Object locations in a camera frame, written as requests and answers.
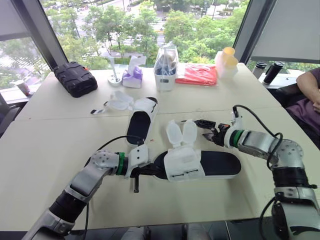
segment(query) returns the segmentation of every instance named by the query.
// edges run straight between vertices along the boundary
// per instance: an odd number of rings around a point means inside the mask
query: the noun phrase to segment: green ring
[[[238,148],[237,144],[238,144],[238,141],[239,141],[239,138],[241,136],[241,134],[244,132],[244,130],[238,130],[233,138],[233,145]]]
[[[124,161],[125,161],[125,153],[119,152],[119,168],[116,171],[116,175],[120,175],[122,172],[122,168],[124,167]]]

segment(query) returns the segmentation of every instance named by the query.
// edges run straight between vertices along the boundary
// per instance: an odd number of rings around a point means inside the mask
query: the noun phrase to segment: purple tissue box
[[[133,75],[130,75],[127,70],[122,74],[122,85],[128,88],[140,89],[142,86],[142,70],[136,66],[133,70]]]

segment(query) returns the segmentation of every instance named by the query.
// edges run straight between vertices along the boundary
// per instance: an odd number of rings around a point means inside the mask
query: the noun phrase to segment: person's arm
[[[320,113],[320,91],[315,76],[307,71],[296,79],[299,89],[313,102],[314,110]]]

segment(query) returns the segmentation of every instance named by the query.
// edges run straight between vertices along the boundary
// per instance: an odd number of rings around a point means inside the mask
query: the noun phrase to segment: table
[[[140,89],[112,87],[107,81],[108,75],[112,74],[111,70],[93,70],[91,72],[97,79],[98,89],[80,98],[74,98],[67,93],[54,74],[50,73],[16,120],[91,118],[91,110],[100,109],[116,90],[135,99],[155,97],[161,103],[161,114],[230,110],[235,104],[246,105],[252,109],[280,107],[278,101],[270,97],[268,90],[243,63],[238,64],[238,69],[234,80],[218,81],[218,86],[176,84],[173,91],[162,93],[157,92],[153,68],[143,69]],[[129,114],[129,111],[108,111],[94,117]]]
[[[175,119],[208,119],[229,123],[230,110],[161,113],[151,132],[150,159],[171,147],[164,128]],[[304,164],[310,183],[320,184],[320,152],[280,107],[255,110],[273,131],[297,141],[305,151]],[[244,128],[263,131],[246,111]],[[0,139],[1,210],[0,231],[26,231],[49,207],[88,157],[108,140],[123,135],[127,116],[14,121]],[[256,218],[273,196],[274,183],[266,161],[217,146],[201,136],[195,146],[202,150],[235,154],[242,170],[233,179],[203,179],[169,183],[152,176],[140,177],[140,193],[133,193],[133,180],[107,176],[90,202],[89,228],[162,225]],[[128,152],[124,140],[110,151]],[[85,211],[74,229],[83,229]]]
[[[280,104],[242,63],[233,81],[203,87],[176,84],[171,92],[156,91],[153,73],[144,70],[142,89],[113,88],[107,70],[92,71],[99,88],[81,98],[71,97],[51,73],[18,118],[0,138],[0,231],[27,231],[49,207],[95,150],[125,134],[128,111],[91,115],[111,92],[123,90],[135,97],[156,97],[160,111],[147,140],[154,160],[171,147],[165,134],[168,121],[208,119],[229,123],[234,104],[252,108],[273,132],[297,141],[305,151],[304,164],[310,183],[320,184],[320,152]],[[244,110],[244,127],[264,131]],[[202,150],[235,154],[242,170],[234,179],[202,179],[169,183],[152,176],[140,177],[140,193],[133,193],[133,180],[107,176],[90,202],[89,228],[162,225],[188,222],[256,218],[273,197],[274,183],[266,161],[217,146],[201,136],[195,146]],[[128,153],[123,139],[110,151]],[[74,229],[83,229],[85,212]]]

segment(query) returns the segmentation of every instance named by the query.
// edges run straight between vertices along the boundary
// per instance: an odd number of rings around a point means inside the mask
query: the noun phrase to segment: purple shirt
[[[320,87],[320,67],[310,71],[318,82],[318,88]],[[299,118],[301,121],[308,124],[314,129],[314,131],[320,135],[320,114],[314,110],[313,103],[305,98],[297,101],[295,105],[287,108],[287,110]]]

